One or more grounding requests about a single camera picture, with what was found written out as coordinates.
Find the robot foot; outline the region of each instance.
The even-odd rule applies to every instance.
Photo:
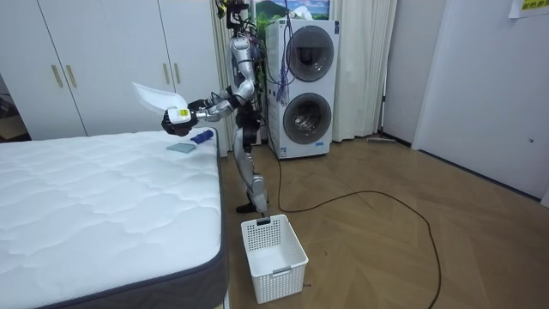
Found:
[[[252,202],[237,207],[237,213],[239,214],[249,214],[254,212],[256,212],[256,205],[254,205]]]

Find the wooden floor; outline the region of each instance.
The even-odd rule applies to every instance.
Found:
[[[278,214],[278,166],[254,148]],[[258,305],[237,215],[246,203],[232,158],[223,190],[231,259],[231,308],[427,308],[437,266],[425,223],[387,197],[362,194],[288,218],[310,259],[303,293]],[[329,155],[283,161],[281,206],[305,209],[339,195],[379,190],[432,226],[443,281],[435,308],[549,308],[549,209],[426,154],[365,139]]]

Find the baseboard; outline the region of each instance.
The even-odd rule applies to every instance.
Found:
[[[404,145],[408,148],[411,148],[412,147],[412,143],[411,142],[406,142],[405,140],[401,139],[401,138],[398,138],[396,136],[392,136],[390,134],[387,134],[387,133],[383,133],[383,136],[387,137],[387,138],[390,138],[390,139],[394,139],[396,142],[398,142],[400,145]]]
[[[477,172],[471,171],[470,169],[468,169],[468,168],[466,168],[466,167],[462,167],[462,166],[459,165],[459,164],[455,164],[455,163],[452,162],[452,161],[448,161],[448,160],[446,160],[446,159],[443,159],[443,158],[441,158],[441,157],[439,157],[439,156],[437,156],[437,155],[435,155],[435,154],[426,152],[426,151],[424,151],[424,150],[420,150],[420,152],[421,152],[421,153],[424,153],[424,154],[426,154],[426,155],[429,155],[429,156],[432,157],[432,158],[438,159],[438,160],[440,160],[440,161],[442,161],[442,162],[444,162],[444,163],[450,164],[450,165],[453,166],[453,167],[457,167],[457,168],[461,169],[462,171],[471,173],[471,174],[473,174],[473,175],[475,175],[475,176],[477,176],[477,177],[480,177],[480,178],[482,178],[482,179],[484,179],[484,180],[490,181],[491,183],[493,183],[493,184],[495,184],[495,185],[499,185],[499,186],[501,186],[501,187],[503,187],[503,188],[505,188],[505,189],[507,189],[507,190],[513,191],[513,192],[515,192],[516,194],[520,194],[520,195],[522,195],[523,197],[530,198],[530,199],[536,201],[537,203],[540,203],[540,202],[541,202],[541,199],[540,199],[540,198],[537,198],[537,197],[534,197],[534,196],[532,196],[532,195],[529,195],[529,194],[527,194],[526,192],[520,191],[520,190],[518,190],[518,189],[516,189],[516,188],[513,188],[513,187],[511,187],[511,186],[508,186],[508,185],[506,185],[506,184],[504,184],[504,183],[501,183],[501,182],[499,182],[499,181],[497,181],[497,180],[495,180],[495,179],[491,179],[490,177],[486,177],[486,176],[483,175],[483,174],[479,174],[479,173],[477,173]]]

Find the white mattress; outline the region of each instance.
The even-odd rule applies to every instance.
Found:
[[[0,144],[0,307],[29,308],[191,269],[220,251],[216,136]]]

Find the poster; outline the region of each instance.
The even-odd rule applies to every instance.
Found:
[[[306,10],[310,13],[312,19],[328,20],[329,18],[329,0],[287,0],[287,3],[290,13],[296,10],[299,12]],[[256,22],[259,37],[265,39],[265,28],[270,24],[271,20],[286,15],[287,11],[284,0],[256,0]]]
[[[509,18],[549,14],[549,0],[513,0]]]

